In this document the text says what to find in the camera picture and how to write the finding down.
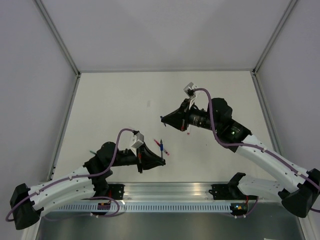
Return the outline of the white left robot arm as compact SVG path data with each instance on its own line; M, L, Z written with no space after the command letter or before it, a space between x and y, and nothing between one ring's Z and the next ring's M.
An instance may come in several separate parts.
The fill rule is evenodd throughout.
M137 166L139 173L164 166L165 159L153 153L145 143L135 151L119 150L106 142L96 154L67 176L32 187L22 183L14 189L9 201L16 230L26 229L57 208L82 199L110 197L106 181L112 167Z

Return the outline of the blue ballpoint pen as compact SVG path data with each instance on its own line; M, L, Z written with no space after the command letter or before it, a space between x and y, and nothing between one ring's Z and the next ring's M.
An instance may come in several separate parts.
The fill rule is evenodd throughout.
M163 145L163 140L160 139L160 152L161 152L161 159L163 160L163 154L164 154L164 145Z

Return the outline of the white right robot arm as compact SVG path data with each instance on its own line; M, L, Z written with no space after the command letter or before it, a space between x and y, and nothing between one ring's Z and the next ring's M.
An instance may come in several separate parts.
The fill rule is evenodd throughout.
M248 128L232 118L232 112L223 98L213 98L207 110L199 109L186 98L177 110L162 116L160 121L181 132L189 126L214 130L224 148L252 161L274 178L271 181L237 173L228 182L227 191L232 198L242 195L266 198L305 218L320 195L320 171L307 170L267 149Z

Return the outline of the red gel pen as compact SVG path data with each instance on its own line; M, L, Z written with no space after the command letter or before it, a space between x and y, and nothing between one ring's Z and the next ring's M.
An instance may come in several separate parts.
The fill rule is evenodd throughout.
M156 139L153 139L153 141L159 146L160 150L165 153L167 156L170 155L170 153L164 148L163 140L157 141Z

